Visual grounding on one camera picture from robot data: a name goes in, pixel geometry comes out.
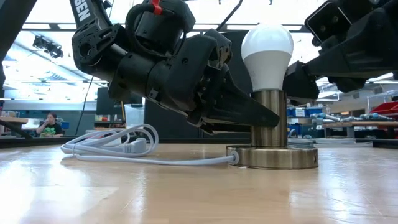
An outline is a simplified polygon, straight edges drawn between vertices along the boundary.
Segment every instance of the black wire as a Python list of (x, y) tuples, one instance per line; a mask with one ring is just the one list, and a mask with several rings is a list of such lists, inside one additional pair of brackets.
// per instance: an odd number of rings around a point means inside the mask
[(229, 19), (233, 16), (233, 14), (236, 12), (236, 10), (241, 7), (243, 0), (239, 0), (238, 4), (235, 6), (234, 9), (228, 14), (228, 16), (225, 17), (224, 21), (217, 27), (216, 31), (220, 31), (223, 26), (229, 21)]
[(180, 45), (178, 47), (178, 50), (174, 53), (174, 55), (177, 55), (180, 52), (180, 50), (182, 48), (182, 45), (184, 44), (186, 38), (187, 38), (187, 33), (184, 32), (183, 35), (182, 35), (182, 39), (180, 41)]
[(75, 135), (77, 135), (77, 132), (79, 131), (79, 126), (80, 126), (81, 118), (83, 117), (83, 113), (85, 112), (87, 96), (88, 96), (88, 92), (89, 92), (89, 90), (90, 90), (90, 86), (91, 86), (91, 84), (93, 83), (93, 79), (94, 79), (94, 76), (92, 76), (92, 78), (91, 78), (91, 80), (90, 80), (90, 84), (88, 85), (88, 89), (87, 89), (87, 93), (86, 93), (86, 97), (85, 97), (85, 102), (83, 103), (83, 109), (82, 109), (81, 114), (80, 114), (79, 122), (77, 123)]
[(112, 1), (112, 6), (111, 6), (111, 10), (109, 11), (109, 19), (111, 19), (111, 14), (112, 14), (112, 9), (113, 9), (113, 3), (114, 3), (114, 0)]

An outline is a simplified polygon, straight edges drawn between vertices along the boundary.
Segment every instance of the table surface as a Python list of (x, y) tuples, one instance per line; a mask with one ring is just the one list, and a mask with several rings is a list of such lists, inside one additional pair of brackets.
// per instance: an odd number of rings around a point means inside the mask
[(335, 122), (322, 125), (324, 128), (341, 128), (354, 126), (395, 126), (398, 127), (398, 121), (350, 121)]
[(0, 120), (12, 123), (22, 123), (22, 124), (26, 124), (29, 121), (27, 118), (13, 118), (5, 116), (0, 116)]
[[(161, 144), (200, 159), (225, 145)], [(398, 223), (398, 151), (319, 149), (309, 170), (85, 162), (59, 146), (0, 151), (1, 223)]]

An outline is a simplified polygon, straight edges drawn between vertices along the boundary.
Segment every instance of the screw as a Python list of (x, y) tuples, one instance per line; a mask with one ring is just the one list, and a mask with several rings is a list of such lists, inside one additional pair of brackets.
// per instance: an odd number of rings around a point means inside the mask
[(338, 22), (338, 17), (337, 16), (333, 16), (333, 19), (331, 20), (332, 23), (337, 23)]

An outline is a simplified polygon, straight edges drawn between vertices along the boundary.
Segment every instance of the power cord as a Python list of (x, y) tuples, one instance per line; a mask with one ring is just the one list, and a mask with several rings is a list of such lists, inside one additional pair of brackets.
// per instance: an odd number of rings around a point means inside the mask
[(83, 109), (81, 110), (81, 113), (80, 113), (79, 122), (77, 122), (77, 127), (76, 127), (76, 131), (75, 131), (75, 135), (77, 135), (77, 132), (79, 131), (79, 126), (80, 126), (81, 118), (83, 117), (83, 114), (85, 113), (86, 102), (87, 102), (87, 96), (88, 96), (88, 92), (89, 92), (89, 90), (90, 90), (90, 86), (91, 86), (91, 84), (93, 83), (93, 79), (94, 79), (94, 76), (91, 77), (90, 84), (88, 85), (88, 89), (87, 89), (85, 101), (84, 101), (84, 103), (83, 103)]
[[(130, 133), (144, 133), (149, 139), (137, 139), (129, 143)], [(125, 142), (112, 144), (127, 136)], [(187, 161), (164, 161), (157, 159), (138, 159), (154, 152), (159, 144), (159, 136), (154, 127), (148, 124), (140, 124), (129, 129), (113, 129), (107, 131), (95, 131), (82, 135), (61, 146), (65, 154), (72, 154), (81, 161), (116, 161), (116, 162), (138, 162), (145, 164), (173, 165), (173, 166), (204, 166), (229, 162), (235, 164), (239, 161), (238, 153), (233, 151), (230, 155), (211, 159), (198, 159)]]

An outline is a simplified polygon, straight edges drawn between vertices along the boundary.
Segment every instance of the white cable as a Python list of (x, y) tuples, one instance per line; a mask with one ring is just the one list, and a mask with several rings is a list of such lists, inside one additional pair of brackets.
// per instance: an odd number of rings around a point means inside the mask
[[(134, 142), (129, 143), (130, 133), (144, 133), (149, 139), (149, 146), (135, 152)], [(127, 136), (127, 140), (118, 146), (104, 146), (123, 136)], [(61, 146), (61, 150), (65, 154), (72, 154), (82, 161), (117, 161), (117, 162), (140, 162), (146, 164), (174, 165), (174, 166), (203, 166), (229, 162), (235, 164), (239, 161), (238, 153), (232, 152), (229, 156), (198, 159), (187, 161), (162, 161), (156, 159), (138, 159), (137, 157), (146, 156), (154, 152), (159, 143), (159, 136), (154, 127), (148, 124), (141, 124), (129, 129), (112, 129), (109, 131), (95, 131), (82, 135), (67, 142)]]

